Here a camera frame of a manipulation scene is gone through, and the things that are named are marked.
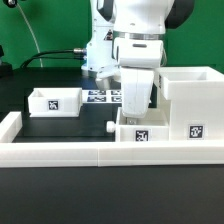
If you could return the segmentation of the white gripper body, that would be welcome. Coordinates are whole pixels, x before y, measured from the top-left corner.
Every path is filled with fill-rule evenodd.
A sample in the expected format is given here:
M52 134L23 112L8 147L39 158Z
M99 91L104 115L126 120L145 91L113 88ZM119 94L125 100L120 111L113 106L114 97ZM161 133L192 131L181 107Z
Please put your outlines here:
M125 67L121 67L120 72L123 115L144 118L150 103L155 72Z

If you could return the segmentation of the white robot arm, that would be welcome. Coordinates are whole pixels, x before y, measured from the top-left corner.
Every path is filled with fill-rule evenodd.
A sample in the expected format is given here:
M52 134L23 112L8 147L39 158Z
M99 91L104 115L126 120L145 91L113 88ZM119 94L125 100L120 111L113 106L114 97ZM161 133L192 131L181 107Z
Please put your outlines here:
M99 88L121 83L122 113L145 116L155 70L166 62L163 36L192 14L195 0L90 0L92 37L82 70Z

